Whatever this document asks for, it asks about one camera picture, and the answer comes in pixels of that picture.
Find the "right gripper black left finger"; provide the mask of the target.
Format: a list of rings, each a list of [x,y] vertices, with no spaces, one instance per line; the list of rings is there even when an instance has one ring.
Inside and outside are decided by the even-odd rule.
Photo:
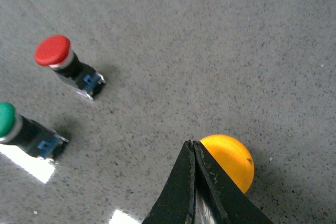
[[[191,141],[184,142],[164,188],[143,220],[147,224],[195,222],[196,161]]]

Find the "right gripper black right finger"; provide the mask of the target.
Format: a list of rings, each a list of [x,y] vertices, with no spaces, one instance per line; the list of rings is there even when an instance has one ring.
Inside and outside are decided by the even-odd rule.
[[[201,223],[272,223],[236,186],[201,142],[193,142]]]

